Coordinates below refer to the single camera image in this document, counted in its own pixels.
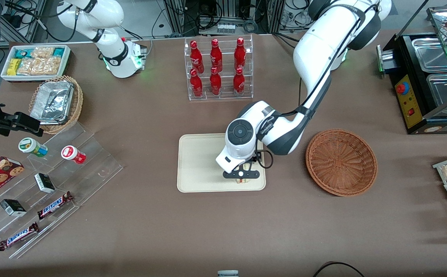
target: yellow control panel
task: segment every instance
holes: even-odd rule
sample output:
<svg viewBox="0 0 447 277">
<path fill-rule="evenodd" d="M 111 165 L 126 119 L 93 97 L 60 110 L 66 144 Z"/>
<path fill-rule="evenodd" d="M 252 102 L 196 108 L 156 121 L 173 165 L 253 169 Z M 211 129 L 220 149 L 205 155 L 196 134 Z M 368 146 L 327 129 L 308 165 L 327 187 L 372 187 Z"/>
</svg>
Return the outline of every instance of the yellow control panel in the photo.
<svg viewBox="0 0 447 277">
<path fill-rule="evenodd" d="M 408 75 L 401 79 L 394 89 L 396 90 L 397 100 L 401 106 L 406 126 L 411 128 L 422 121 L 423 117 L 418 102 L 416 101 L 415 94 L 413 93 L 413 89 L 411 88 L 411 82 L 409 81 Z"/>
</svg>

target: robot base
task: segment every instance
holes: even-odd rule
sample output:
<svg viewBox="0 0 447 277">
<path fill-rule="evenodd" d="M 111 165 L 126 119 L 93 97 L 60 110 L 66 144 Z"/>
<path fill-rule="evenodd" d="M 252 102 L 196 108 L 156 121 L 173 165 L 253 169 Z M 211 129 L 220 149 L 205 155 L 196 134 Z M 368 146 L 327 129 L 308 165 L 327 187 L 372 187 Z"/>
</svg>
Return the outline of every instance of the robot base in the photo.
<svg viewBox="0 0 447 277">
<path fill-rule="evenodd" d="M 125 44 L 128 46 L 128 54 L 120 65 L 109 65 L 104 59 L 107 69 L 118 78 L 127 78 L 137 71 L 145 69 L 146 47 L 130 41 L 126 41 Z"/>
<path fill-rule="evenodd" d="M 179 139 L 177 188 L 181 192 L 256 191 L 266 186 L 264 168 L 254 163 L 257 179 L 225 179 L 215 156 L 225 146 L 225 134 L 183 135 Z"/>
</svg>

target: white robotic arm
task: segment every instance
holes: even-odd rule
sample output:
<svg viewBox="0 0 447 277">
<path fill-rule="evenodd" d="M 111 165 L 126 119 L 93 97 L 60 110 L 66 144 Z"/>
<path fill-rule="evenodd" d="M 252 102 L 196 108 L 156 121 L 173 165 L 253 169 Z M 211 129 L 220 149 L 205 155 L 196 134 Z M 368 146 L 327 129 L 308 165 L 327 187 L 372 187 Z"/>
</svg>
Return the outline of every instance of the white robotic arm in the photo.
<svg viewBox="0 0 447 277">
<path fill-rule="evenodd" d="M 216 158 L 221 168 L 230 174 L 239 165 L 255 159 L 257 140 L 276 155 L 295 150 L 329 88 L 331 70 L 339 66 L 347 48 L 362 49 L 376 38 L 380 21 L 387 17 L 391 5 L 391 0 L 314 0 L 309 14 L 316 22 L 300 39 L 293 55 L 307 87 L 306 100 L 286 114 L 264 101 L 244 107 L 227 127 L 225 147 Z M 292 120 L 285 118 L 293 114 Z"/>
<path fill-rule="evenodd" d="M 117 1 L 68 0 L 60 2 L 56 10 L 60 13 L 70 4 L 73 6 L 58 16 L 61 23 L 94 42 L 115 77 L 130 77 L 144 68 L 146 51 L 139 44 L 124 42 L 113 29 L 121 26 L 125 16 Z"/>
</svg>

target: small black box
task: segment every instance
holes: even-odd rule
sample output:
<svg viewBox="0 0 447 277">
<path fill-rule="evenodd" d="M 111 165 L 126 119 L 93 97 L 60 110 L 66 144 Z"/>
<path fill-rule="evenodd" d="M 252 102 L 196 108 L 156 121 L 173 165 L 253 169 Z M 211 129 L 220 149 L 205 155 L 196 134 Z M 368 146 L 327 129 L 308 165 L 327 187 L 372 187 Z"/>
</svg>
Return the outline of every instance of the small black box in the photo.
<svg viewBox="0 0 447 277">
<path fill-rule="evenodd" d="M 44 173 L 37 173 L 34 178 L 41 191 L 44 191 L 46 193 L 54 192 L 55 188 L 53 182 L 51 182 L 51 179 L 49 179 L 48 175 Z"/>
<path fill-rule="evenodd" d="M 20 202 L 14 199 L 3 199 L 0 202 L 1 207 L 8 215 L 23 216 L 27 211 L 20 205 Z"/>
</svg>

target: snickers bar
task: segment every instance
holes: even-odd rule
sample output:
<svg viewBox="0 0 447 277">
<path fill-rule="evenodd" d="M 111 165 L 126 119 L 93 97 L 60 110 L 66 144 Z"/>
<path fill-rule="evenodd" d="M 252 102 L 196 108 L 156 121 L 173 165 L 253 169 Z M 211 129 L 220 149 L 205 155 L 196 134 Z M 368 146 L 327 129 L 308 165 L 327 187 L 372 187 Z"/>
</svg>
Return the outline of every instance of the snickers bar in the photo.
<svg viewBox="0 0 447 277">
<path fill-rule="evenodd" d="M 63 194 L 60 198 L 58 198 L 58 200 L 54 201 L 41 211 L 37 212 L 37 214 L 39 215 L 39 220 L 43 219 L 49 214 L 52 214 L 55 210 L 59 209 L 62 205 L 64 205 L 71 199 L 73 199 L 71 192 L 68 191 L 67 193 Z"/>
<path fill-rule="evenodd" d="M 11 238 L 0 241 L 0 251 L 5 251 L 5 249 L 11 247 L 14 243 L 22 240 L 32 233 L 39 233 L 39 226 L 37 225 L 37 222 L 32 223 L 29 228 L 26 228 L 25 230 L 12 236 Z"/>
</svg>

